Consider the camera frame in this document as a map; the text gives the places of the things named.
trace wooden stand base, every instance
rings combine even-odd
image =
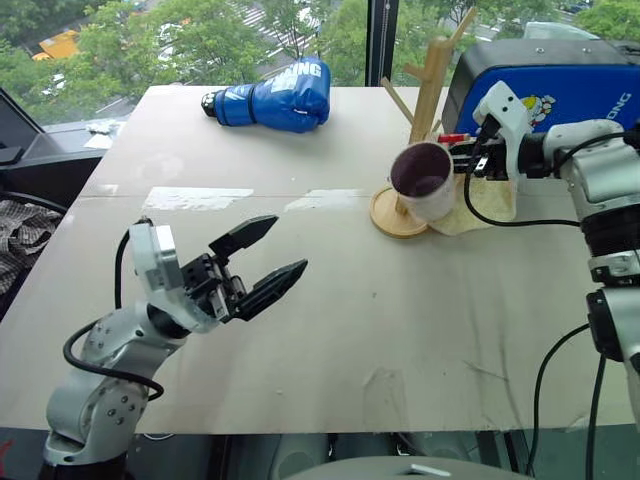
[[[427,223],[417,220],[400,203],[398,194],[390,186],[378,191],[369,204],[371,221],[383,233],[395,238],[411,238],[424,233]]]

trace table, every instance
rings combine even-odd
[[[249,285],[308,258],[303,277],[253,321],[191,335],[158,372],[167,392],[140,431],[530,427],[540,361],[585,322],[595,289],[581,233],[387,237],[369,199],[409,124],[383,89],[334,88],[328,123],[305,135],[221,127],[200,109],[208,90],[149,89],[62,221],[0,324],[0,425],[46,427],[48,397],[70,368],[62,344],[113,308],[116,245],[142,213],[171,225],[182,263],[242,220],[275,213],[230,268]],[[399,91],[415,101],[417,89]],[[540,180],[521,186],[518,217],[575,214],[561,181]],[[127,255],[124,269],[126,304],[142,291]],[[558,352],[543,427],[586,424],[597,361],[589,334]],[[610,366],[599,423],[631,421],[623,368]]]

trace cloth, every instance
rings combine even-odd
[[[455,176],[456,203],[453,209],[429,226],[444,235],[454,236],[469,230],[488,228],[491,225],[478,220],[464,202],[464,175]],[[515,195],[511,182],[492,182],[484,178],[471,178],[469,185],[471,203],[485,217],[508,222],[516,216]]]
[[[60,218],[36,205],[0,201],[0,294],[9,291],[23,269],[33,267]]]

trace plaid cloth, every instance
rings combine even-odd
[[[61,217],[36,205],[0,201],[0,295],[33,267]]]

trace yellow vehicle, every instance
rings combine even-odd
[[[43,53],[34,55],[34,60],[44,60],[46,58],[66,58],[78,53],[76,38],[78,32],[75,30],[67,30],[66,32],[54,35],[40,42]]]

